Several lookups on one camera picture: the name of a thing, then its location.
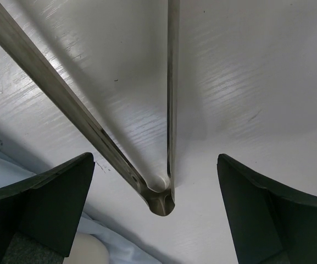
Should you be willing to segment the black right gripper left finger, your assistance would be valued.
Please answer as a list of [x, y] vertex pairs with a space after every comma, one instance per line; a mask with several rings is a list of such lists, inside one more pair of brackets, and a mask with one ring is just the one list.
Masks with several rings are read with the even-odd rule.
[[86, 152], [0, 188], [0, 263], [63, 263], [93, 172], [93, 154]]

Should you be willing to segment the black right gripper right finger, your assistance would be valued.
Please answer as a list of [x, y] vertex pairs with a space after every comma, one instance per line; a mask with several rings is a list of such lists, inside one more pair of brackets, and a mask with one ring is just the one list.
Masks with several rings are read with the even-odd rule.
[[217, 173], [238, 263], [317, 263], [317, 196], [226, 154]]

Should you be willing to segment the metal kitchen tongs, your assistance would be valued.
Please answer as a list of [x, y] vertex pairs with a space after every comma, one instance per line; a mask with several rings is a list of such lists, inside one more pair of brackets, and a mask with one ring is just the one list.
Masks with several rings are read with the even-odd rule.
[[175, 208], [174, 163], [179, 61], [180, 1], [168, 2], [167, 54], [167, 175], [168, 187], [156, 192], [148, 187], [134, 165], [96, 121], [69, 85], [53, 68], [28, 35], [0, 3], [0, 46], [34, 81], [46, 96], [78, 128], [82, 135], [112, 165], [146, 202], [150, 211], [168, 216]]

